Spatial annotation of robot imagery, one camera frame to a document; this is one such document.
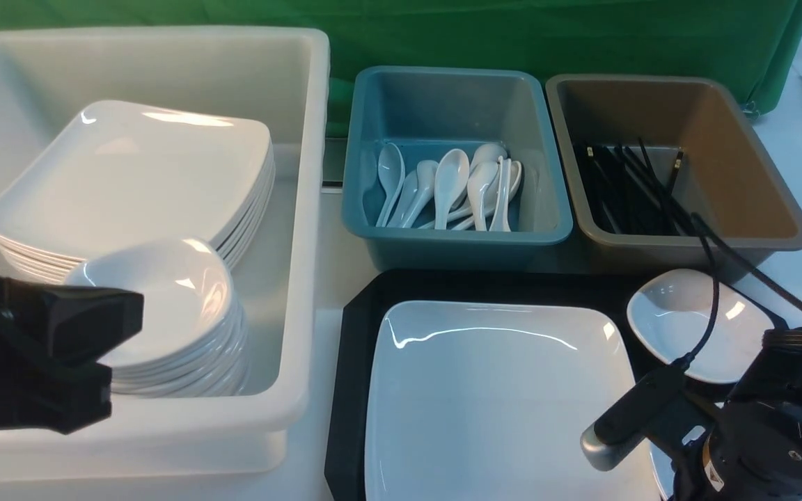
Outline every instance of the small white dish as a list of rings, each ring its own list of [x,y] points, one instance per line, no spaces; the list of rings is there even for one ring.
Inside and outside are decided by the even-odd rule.
[[[95,102],[0,195],[0,239],[67,260],[179,234],[217,247],[271,149],[258,121]]]
[[[656,499],[648,444],[598,472],[577,440],[633,384],[620,333],[594,310],[395,305],[373,356],[366,498]]]
[[[661,362],[685,355],[707,329],[713,280],[690,269],[675,269],[643,285],[627,304],[636,337]],[[735,383],[763,348],[773,322],[754,303],[720,283],[719,310],[710,339],[686,372],[704,383]]]
[[[149,365],[194,346],[219,327],[235,295],[225,263],[195,238],[118,250],[76,267],[64,283],[143,293],[141,332],[100,360],[114,370]]]

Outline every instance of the table surface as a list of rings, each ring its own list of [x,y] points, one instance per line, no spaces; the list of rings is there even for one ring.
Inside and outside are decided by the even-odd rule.
[[[802,67],[802,45],[796,67]],[[802,82],[792,70],[775,111],[758,120],[755,130],[776,161],[802,208]],[[284,462],[261,475],[217,475],[139,479],[79,479],[66,482],[0,483],[0,499],[24,501],[145,500],[331,500],[324,481],[324,453],[330,422],[341,308],[377,275],[363,241],[348,234],[340,221],[341,194],[324,188],[321,200],[319,266],[316,289],[314,359],[308,411],[289,430]],[[802,251],[778,253],[761,266],[764,272],[802,298]],[[792,326],[802,314],[748,277],[736,283],[755,301]]]

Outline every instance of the green cloth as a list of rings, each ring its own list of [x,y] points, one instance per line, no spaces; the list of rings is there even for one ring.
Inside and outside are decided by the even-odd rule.
[[[0,29],[259,24],[330,35],[328,134],[347,130],[354,77],[379,64],[709,77],[776,107],[802,0],[0,0]]]

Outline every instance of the white square plate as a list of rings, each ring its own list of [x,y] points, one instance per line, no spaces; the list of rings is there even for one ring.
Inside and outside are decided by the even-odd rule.
[[[598,472],[580,435],[634,384],[614,323],[583,308],[412,301],[379,329],[369,501],[658,498],[647,443]]]
[[[193,234],[220,244],[271,148],[261,122],[89,105],[0,196],[0,238],[73,259]]]

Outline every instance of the tan plastic tray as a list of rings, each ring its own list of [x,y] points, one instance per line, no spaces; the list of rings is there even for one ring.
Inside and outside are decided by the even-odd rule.
[[[636,145],[641,138],[652,146],[650,158],[661,183],[682,148],[687,163],[674,197],[686,210],[700,213],[755,265],[776,251],[802,248],[802,210],[719,83],[690,77],[560,75],[547,82],[547,99],[592,272],[701,269],[707,259],[695,237],[611,234],[599,228],[583,190],[574,143]],[[744,274],[732,267],[728,271]]]

